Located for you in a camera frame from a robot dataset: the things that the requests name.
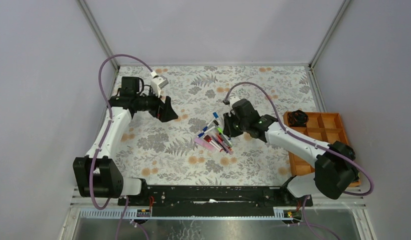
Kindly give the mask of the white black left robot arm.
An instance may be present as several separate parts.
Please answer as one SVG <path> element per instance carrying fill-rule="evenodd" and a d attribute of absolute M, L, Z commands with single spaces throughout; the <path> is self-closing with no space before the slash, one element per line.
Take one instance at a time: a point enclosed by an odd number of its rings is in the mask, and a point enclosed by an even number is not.
<path fill-rule="evenodd" d="M 75 158 L 73 171 L 82 197 L 119 198 L 129 196 L 134 204 L 144 205 L 149 198 L 145 182 L 140 178 L 125 178 L 114 163 L 118 145 L 137 112 L 148 112 L 162 123 L 176 120 L 171 98 L 161 98 L 169 81 L 153 75 L 147 94 L 142 93 L 143 80 L 124 76 L 117 94 L 108 103 L 111 112 L 104 119 L 100 132 L 85 156 Z"/>

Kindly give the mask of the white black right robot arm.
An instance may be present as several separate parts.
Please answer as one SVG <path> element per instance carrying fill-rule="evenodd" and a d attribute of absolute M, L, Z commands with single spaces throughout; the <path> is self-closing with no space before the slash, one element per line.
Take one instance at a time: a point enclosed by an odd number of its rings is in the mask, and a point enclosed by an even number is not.
<path fill-rule="evenodd" d="M 336 200 L 358 177 L 358 169 L 352 165 L 354 151 L 348 145 L 313 139 L 276 117 L 260 115 L 244 98 L 231 97 L 223 103 L 229 106 L 229 111 L 223 115 L 226 136 L 235 138 L 247 133 L 253 139 L 284 148 L 314 168 L 314 172 L 295 175 L 283 184 L 280 192 L 283 204 L 293 206 L 300 197 L 316 193 Z"/>

